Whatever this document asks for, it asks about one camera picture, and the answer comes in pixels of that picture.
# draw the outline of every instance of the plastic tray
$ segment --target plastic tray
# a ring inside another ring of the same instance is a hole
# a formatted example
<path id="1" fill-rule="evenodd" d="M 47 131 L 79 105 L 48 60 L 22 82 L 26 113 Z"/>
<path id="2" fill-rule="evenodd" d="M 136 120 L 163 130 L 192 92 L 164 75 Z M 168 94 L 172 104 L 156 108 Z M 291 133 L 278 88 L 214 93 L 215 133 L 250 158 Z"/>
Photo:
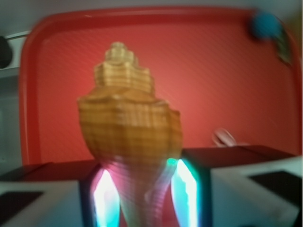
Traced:
<path id="1" fill-rule="evenodd" d="M 226 128 L 237 141 L 302 152 L 301 67 L 248 30 L 253 10 L 201 7 L 107 9 L 53 15 L 23 48 L 20 130 L 24 164 L 91 159 L 77 98 L 114 41 L 148 67 L 156 96 L 180 110 L 184 147 L 212 146 Z"/>

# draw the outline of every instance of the seashell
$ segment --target seashell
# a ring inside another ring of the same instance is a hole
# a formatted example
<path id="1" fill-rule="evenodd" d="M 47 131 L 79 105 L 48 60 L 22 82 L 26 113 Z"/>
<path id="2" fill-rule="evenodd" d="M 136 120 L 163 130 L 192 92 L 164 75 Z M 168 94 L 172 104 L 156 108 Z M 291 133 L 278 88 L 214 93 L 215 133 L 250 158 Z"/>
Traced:
<path id="1" fill-rule="evenodd" d="M 78 99 L 83 137 L 110 173 L 129 227 L 161 226 L 162 204 L 182 149 L 180 114 L 154 96 L 149 69 L 113 43 L 95 67 L 96 87 Z"/>

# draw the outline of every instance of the red tray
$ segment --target red tray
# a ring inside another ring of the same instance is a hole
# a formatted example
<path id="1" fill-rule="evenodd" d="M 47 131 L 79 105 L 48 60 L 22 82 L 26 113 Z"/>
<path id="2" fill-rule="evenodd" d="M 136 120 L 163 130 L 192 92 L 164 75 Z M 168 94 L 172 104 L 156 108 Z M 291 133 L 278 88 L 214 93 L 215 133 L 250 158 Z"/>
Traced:
<path id="1" fill-rule="evenodd" d="M 200 7 L 107 9 L 53 15 L 23 48 L 19 80 L 24 164 L 91 159 L 77 98 L 114 41 L 148 67 L 156 96 L 180 110 L 184 147 L 212 146 L 226 128 L 237 141 L 302 152 L 301 67 L 248 32 L 253 10 Z"/>

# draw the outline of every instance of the blue ball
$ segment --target blue ball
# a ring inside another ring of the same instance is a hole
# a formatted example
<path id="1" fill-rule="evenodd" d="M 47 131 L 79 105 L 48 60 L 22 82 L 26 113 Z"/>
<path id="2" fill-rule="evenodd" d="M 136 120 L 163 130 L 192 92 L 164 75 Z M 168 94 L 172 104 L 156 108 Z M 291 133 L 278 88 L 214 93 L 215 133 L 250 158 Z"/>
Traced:
<path id="1" fill-rule="evenodd" d="M 260 12 L 251 21 L 251 32 L 259 39 L 270 39 L 281 34 L 282 25 L 279 20 L 270 13 Z"/>

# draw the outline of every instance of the tray rim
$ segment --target tray rim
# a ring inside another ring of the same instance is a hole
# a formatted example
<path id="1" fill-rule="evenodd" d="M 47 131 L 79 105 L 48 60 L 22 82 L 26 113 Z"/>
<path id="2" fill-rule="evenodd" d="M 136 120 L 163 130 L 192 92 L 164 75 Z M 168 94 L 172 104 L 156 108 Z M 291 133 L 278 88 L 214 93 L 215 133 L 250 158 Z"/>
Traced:
<path id="1" fill-rule="evenodd" d="M 35 62 L 40 46 L 53 34 L 69 30 L 89 29 L 96 27 L 96 20 L 107 18 L 98 23 L 98 28 L 113 26 L 145 25 L 159 23 L 195 23 L 203 19 L 220 21 L 222 18 L 229 20 L 243 17 L 247 23 L 256 9 L 238 9 L 227 7 L 201 7 L 201 6 L 177 6 L 177 7 L 135 7 L 115 9 L 94 9 L 75 11 L 50 15 L 42 19 L 28 35 L 21 54 L 19 75 L 19 121 L 21 156 L 24 165 L 41 163 L 39 123 L 36 93 L 36 65 Z M 302 70 L 299 52 L 295 40 L 290 31 L 285 27 L 289 37 L 293 64 L 291 67 L 294 75 L 294 83 L 299 102 L 298 113 L 302 116 Z"/>

